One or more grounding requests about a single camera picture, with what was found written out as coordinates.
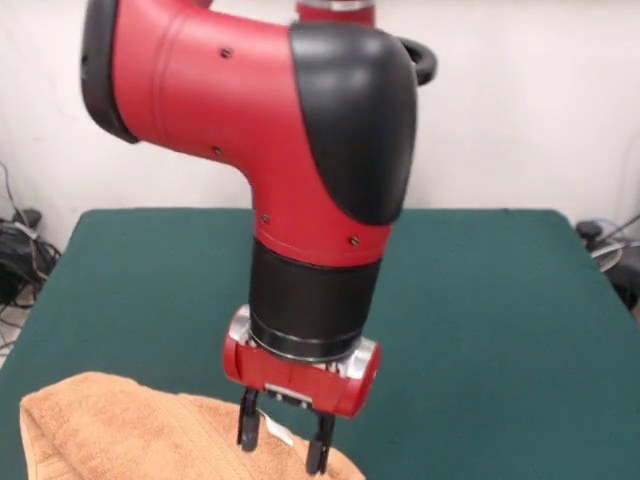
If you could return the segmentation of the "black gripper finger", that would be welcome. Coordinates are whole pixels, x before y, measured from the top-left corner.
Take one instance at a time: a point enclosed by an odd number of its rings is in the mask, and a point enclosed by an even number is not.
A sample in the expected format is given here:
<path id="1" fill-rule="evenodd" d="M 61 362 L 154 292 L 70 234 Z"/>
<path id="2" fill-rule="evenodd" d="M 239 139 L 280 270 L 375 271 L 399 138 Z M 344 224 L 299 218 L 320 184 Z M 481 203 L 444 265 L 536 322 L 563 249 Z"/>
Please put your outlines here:
<path id="1" fill-rule="evenodd" d="M 309 441 L 306 458 L 306 472 L 308 475 L 324 475 L 327 471 L 328 456 L 333 440 L 335 416 L 323 412 L 317 413 L 318 428 Z"/>
<path id="2" fill-rule="evenodd" d="M 256 449 L 260 429 L 260 413 L 257 408 L 259 392 L 245 387 L 239 405 L 239 419 L 236 443 L 244 452 Z"/>

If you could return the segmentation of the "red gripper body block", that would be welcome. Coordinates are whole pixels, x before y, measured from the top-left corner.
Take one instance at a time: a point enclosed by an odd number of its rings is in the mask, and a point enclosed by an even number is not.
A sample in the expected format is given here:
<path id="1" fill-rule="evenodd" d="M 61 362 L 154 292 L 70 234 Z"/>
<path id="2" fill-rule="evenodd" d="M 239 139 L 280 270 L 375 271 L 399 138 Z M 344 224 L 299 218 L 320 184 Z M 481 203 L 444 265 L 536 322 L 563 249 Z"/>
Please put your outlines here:
<path id="1" fill-rule="evenodd" d="M 379 362 L 380 347 L 368 339 L 362 339 L 351 356 L 331 368 L 278 358 L 231 335 L 225 337 L 223 347 L 223 368 L 229 379 L 344 418 L 362 410 Z"/>

